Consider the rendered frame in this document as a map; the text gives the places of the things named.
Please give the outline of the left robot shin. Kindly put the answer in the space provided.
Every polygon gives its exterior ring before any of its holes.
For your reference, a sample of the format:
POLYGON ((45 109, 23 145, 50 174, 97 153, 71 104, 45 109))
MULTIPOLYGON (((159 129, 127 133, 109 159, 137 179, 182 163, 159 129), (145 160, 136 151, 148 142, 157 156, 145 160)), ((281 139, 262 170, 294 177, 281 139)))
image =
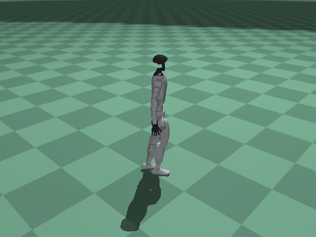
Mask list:
POLYGON ((148 153, 148 156, 147 156, 146 163, 147 163, 147 165, 149 165, 149 164, 151 164, 151 161, 152 161, 153 156, 155 154, 155 145, 152 144, 150 141, 148 143, 147 153, 148 153))

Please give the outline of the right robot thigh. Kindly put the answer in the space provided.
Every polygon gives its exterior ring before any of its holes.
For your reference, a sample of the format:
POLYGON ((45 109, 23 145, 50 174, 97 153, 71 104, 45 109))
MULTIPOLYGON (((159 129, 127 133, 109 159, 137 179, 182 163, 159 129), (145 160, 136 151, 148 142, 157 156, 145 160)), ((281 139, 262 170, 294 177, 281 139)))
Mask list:
POLYGON ((163 118, 162 115, 157 117, 158 120, 158 127, 160 128, 159 131, 159 138, 160 138, 160 142, 157 142, 155 144, 155 147, 157 145, 160 145, 162 147, 162 150, 166 147, 168 139, 169 139, 169 134, 170 134, 170 130, 169 130, 169 124, 166 118, 163 118))

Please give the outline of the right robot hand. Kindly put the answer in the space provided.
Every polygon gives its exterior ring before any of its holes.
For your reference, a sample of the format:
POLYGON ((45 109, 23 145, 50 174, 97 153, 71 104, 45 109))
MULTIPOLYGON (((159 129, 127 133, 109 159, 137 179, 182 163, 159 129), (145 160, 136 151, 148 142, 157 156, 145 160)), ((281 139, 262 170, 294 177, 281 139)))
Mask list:
MULTIPOLYGON (((157 136, 157 133, 158 133, 158 135, 159 135, 159 127, 158 127, 158 120, 157 120, 157 124, 154 124, 153 125, 153 122, 152 122, 152 135, 154 134, 154 136, 155 136, 155 133, 156 133, 156 136, 157 136)), ((160 130, 161 131, 161 130, 160 130)), ((162 131, 161 131, 162 132, 162 131)))

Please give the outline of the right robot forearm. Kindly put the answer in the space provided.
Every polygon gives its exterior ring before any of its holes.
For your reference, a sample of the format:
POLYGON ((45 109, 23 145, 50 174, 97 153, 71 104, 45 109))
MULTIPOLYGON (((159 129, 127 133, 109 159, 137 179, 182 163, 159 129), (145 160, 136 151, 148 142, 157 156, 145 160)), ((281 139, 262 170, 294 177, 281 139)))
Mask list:
POLYGON ((157 102, 152 101, 152 103, 151 103, 151 118, 152 118, 153 125, 157 124, 157 112, 158 112, 157 102))

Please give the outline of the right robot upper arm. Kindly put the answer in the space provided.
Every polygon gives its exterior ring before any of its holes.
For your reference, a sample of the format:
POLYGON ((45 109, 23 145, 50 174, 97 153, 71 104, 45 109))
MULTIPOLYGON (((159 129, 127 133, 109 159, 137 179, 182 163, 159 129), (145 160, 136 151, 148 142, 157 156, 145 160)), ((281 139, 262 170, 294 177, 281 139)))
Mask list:
POLYGON ((159 105, 159 100, 157 98, 159 96, 161 87, 162 87, 162 79, 156 78, 156 80, 154 81, 154 84, 153 84, 151 103, 152 103, 152 101, 156 101, 157 106, 159 105))

